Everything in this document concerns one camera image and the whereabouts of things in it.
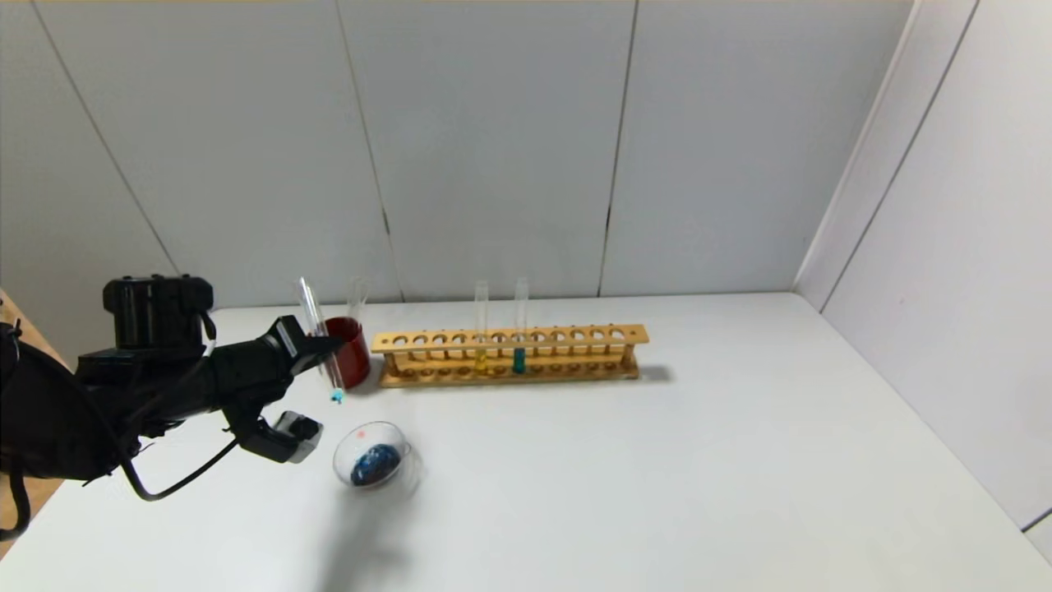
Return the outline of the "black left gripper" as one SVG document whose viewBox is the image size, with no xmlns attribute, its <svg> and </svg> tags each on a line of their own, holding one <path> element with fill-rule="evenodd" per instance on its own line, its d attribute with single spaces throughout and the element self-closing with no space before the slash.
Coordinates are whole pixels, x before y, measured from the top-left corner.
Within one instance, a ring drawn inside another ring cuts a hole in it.
<svg viewBox="0 0 1052 592">
<path fill-rule="evenodd" d="M 215 349 L 208 363 L 208 409 L 267 407 L 285 397 L 297 375 L 335 363 L 344 345 L 341 336 L 308 336 L 296 318 L 278 317 L 263 335 Z"/>
</svg>

